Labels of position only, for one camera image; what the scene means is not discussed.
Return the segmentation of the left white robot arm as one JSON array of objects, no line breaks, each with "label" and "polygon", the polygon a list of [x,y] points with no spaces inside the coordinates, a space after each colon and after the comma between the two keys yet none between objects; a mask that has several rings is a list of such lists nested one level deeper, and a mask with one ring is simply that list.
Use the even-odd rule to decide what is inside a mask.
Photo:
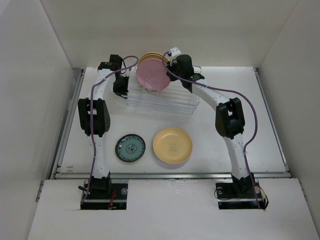
[{"label": "left white robot arm", "polygon": [[122,57],[112,54],[108,62],[101,62],[98,66],[98,77],[91,87],[89,96],[80,98],[77,103],[80,127],[90,138],[93,147],[93,161],[88,179],[88,186],[84,188],[86,194],[94,189],[100,198],[111,195],[112,186],[104,181],[110,167],[103,159],[103,147],[106,143],[106,133],[111,126],[111,117],[107,108],[106,97],[108,84],[112,92],[126,99],[128,95],[129,78],[124,76],[127,71]]}]

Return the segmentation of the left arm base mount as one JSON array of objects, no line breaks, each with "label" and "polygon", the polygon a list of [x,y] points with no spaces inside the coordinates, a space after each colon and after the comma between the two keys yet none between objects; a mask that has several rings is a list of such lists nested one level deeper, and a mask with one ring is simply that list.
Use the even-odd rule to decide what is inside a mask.
[{"label": "left arm base mount", "polygon": [[93,188],[83,203],[81,210],[126,210],[128,183],[109,182],[102,189]]}]

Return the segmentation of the pink plastic plate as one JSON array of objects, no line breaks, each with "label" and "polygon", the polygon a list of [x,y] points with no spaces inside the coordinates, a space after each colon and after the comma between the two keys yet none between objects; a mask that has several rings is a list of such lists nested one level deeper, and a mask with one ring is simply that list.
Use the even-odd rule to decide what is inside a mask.
[{"label": "pink plastic plate", "polygon": [[138,82],[150,91],[162,91],[171,83],[160,59],[150,58],[140,62],[136,69]]}]

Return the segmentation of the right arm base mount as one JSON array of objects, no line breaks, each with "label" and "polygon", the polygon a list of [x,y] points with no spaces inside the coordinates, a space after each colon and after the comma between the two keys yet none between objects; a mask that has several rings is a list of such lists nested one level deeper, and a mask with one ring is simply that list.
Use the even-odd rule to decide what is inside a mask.
[{"label": "right arm base mount", "polygon": [[218,182],[214,196],[220,210],[266,210],[269,205],[269,199],[258,182],[244,192],[237,192],[231,182]]}]

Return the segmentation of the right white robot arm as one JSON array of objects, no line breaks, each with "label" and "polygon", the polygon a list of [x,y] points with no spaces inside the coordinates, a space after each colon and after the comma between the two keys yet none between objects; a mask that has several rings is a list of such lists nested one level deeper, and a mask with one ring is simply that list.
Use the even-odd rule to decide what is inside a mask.
[{"label": "right white robot arm", "polygon": [[221,92],[234,93],[247,100],[242,93],[210,86],[205,77],[196,73],[192,59],[187,54],[167,51],[168,63],[164,63],[171,81],[180,80],[182,86],[205,101],[215,112],[215,129],[223,138],[231,162],[231,190],[237,197],[243,197],[254,188],[254,177],[249,169],[246,144],[243,143],[245,116],[239,98],[227,98]]}]

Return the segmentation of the teal patterned small plate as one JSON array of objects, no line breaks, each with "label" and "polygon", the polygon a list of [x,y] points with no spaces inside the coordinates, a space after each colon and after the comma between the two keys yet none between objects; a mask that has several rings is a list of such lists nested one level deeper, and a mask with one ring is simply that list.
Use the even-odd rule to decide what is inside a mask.
[{"label": "teal patterned small plate", "polygon": [[124,163],[134,163],[145,153],[146,143],[137,134],[127,134],[120,138],[115,145],[115,154]]}]

